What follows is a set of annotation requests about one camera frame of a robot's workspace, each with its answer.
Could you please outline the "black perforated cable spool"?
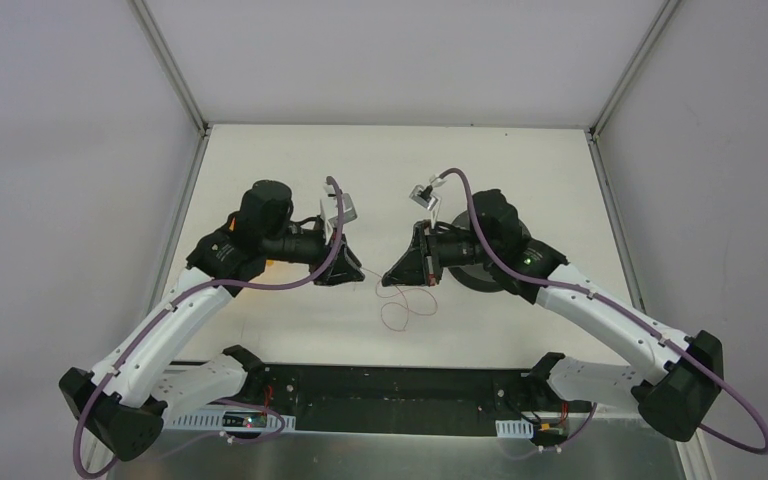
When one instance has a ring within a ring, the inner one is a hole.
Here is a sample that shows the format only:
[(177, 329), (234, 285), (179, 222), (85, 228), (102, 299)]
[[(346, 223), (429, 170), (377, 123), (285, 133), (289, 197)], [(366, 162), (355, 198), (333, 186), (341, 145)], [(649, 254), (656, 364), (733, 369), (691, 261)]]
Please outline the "black perforated cable spool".
[[(519, 220), (518, 223), (522, 235), (524, 237), (530, 236), (528, 227), (521, 220)], [(466, 210), (457, 215), (453, 221), (453, 225), (456, 227), (469, 228), (469, 224), (469, 213)], [(470, 290), (481, 293), (497, 293), (504, 290), (485, 270), (483, 263), (447, 267), (447, 270), (453, 275), (459, 284)]]

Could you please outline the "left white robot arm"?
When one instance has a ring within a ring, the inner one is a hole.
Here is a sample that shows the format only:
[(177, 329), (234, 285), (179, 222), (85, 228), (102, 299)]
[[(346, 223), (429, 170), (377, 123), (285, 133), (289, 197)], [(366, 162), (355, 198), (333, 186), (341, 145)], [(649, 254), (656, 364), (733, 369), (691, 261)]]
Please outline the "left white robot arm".
[(357, 217), (351, 196), (333, 178), (325, 182), (318, 215), (293, 219), (291, 189), (259, 180), (224, 223), (202, 237), (165, 296), (110, 354), (92, 368), (69, 369), (60, 390), (75, 416), (72, 455), (83, 464), (82, 440), (91, 435), (114, 461), (140, 457), (171, 422), (218, 400), (257, 402), (265, 390), (262, 361), (241, 346), (170, 376), (167, 367), (191, 338), (245, 290), (262, 290), (271, 261), (307, 267), (305, 282), (336, 286), (364, 275), (348, 247), (345, 227)]

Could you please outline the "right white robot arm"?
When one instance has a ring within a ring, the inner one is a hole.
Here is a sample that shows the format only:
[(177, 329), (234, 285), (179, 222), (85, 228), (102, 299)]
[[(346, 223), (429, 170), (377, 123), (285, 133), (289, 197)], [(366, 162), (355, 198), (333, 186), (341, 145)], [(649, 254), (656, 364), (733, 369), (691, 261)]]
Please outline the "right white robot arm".
[(583, 362), (566, 354), (545, 354), (528, 374), (529, 400), (543, 410), (566, 401), (588, 401), (637, 411), (657, 432), (686, 442), (700, 427), (721, 392), (707, 375), (724, 373), (723, 347), (713, 334), (689, 335), (647, 316), (636, 324), (612, 308), (613, 298), (570, 291), (591, 281), (566, 257), (533, 239), (517, 209), (498, 189), (473, 194), (482, 232), (493, 251), (520, 274), (543, 280), (534, 285), (503, 272), (485, 253), (469, 225), (418, 221), (410, 246), (385, 273), (385, 286), (435, 286), (445, 269), (478, 266), (496, 288), (552, 311), (579, 326), (626, 361), (626, 366)]

